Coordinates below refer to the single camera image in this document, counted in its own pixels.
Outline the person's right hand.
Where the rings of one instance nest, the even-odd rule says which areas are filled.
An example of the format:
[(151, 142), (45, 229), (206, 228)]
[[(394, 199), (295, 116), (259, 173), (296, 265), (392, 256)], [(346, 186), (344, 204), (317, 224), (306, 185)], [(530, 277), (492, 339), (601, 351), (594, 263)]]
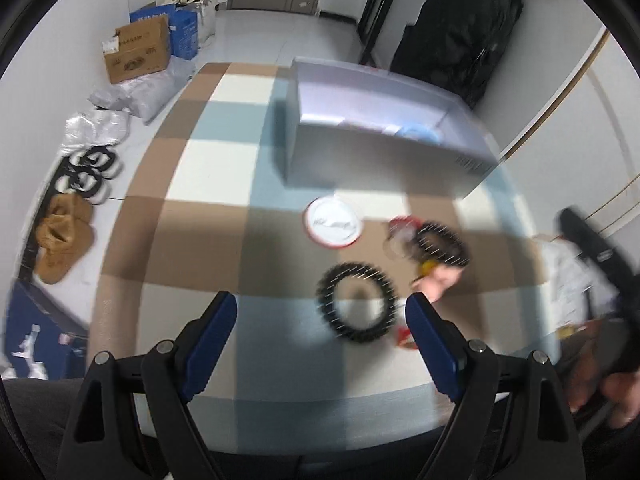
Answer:
[(612, 405), (608, 426), (622, 429), (639, 416), (639, 364), (607, 363), (616, 347), (624, 346), (626, 326), (612, 318), (588, 322), (578, 361), (570, 371), (565, 393), (572, 413), (579, 412), (598, 392)]

